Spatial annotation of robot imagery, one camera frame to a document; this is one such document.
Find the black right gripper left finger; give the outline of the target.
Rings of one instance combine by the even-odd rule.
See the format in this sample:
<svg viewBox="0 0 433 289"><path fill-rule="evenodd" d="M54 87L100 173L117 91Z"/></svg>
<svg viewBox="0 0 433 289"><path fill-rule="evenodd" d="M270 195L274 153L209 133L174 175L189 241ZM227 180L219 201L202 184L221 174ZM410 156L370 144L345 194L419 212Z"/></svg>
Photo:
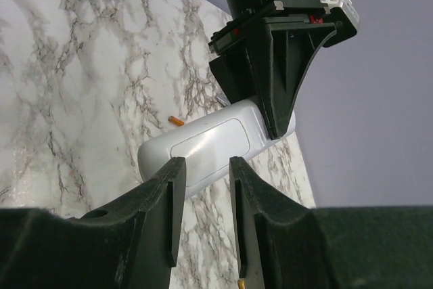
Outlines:
<svg viewBox="0 0 433 289"><path fill-rule="evenodd" d="M186 162L80 218L1 210L2 288L168 288L177 264Z"/></svg>

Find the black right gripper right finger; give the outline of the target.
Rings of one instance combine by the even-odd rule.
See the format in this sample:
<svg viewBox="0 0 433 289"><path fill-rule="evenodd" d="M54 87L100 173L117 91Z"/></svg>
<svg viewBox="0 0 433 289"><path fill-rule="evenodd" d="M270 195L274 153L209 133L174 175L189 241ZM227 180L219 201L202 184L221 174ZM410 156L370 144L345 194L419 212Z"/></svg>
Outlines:
<svg viewBox="0 0 433 289"><path fill-rule="evenodd" d="M429 206L307 208L229 163L239 277L247 288L431 288Z"/></svg>

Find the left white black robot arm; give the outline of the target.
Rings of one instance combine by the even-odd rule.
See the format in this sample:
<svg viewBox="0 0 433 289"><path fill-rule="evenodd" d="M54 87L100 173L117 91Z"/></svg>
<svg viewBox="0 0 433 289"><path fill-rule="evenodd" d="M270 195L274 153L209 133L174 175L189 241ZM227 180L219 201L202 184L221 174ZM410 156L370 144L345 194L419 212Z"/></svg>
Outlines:
<svg viewBox="0 0 433 289"><path fill-rule="evenodd" d="M323 47L354 37L350 0L227 0L230 22L210 39L210 69L232 103L255 97L271 139L290 123L303 79Z"/></svg>

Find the white remote control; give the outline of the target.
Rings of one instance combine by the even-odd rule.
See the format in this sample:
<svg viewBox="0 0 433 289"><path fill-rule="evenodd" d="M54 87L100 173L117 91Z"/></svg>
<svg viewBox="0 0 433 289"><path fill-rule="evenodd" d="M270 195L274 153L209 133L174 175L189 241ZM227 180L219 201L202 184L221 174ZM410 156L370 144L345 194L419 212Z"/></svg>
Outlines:
<svg viewBox="0 0 433 289"><path fill-rule="evenodd" d="M269 138L258 106L245 99L145 141L137 163L147 181L172 157L184 157L190 198L228 175L231 157L251 160L278 142Z"/></svg>

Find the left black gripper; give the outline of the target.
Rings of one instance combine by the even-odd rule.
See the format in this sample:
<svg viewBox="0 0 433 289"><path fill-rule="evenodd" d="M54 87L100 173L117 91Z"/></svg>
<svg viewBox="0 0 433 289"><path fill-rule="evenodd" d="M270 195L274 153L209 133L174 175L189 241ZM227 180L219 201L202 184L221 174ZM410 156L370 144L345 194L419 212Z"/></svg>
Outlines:
<svg viewBox="0 0 433 289"><path fill-rule="evenodd" d="M270 139L286 134L300 86L320 48L359 31L325 21L326 9L321 0L260 0L211 37L210 51L220 54L210 62L216 81L231 104L244 99L258 104ZM229 49L248 27L246 45Z"/></svg>

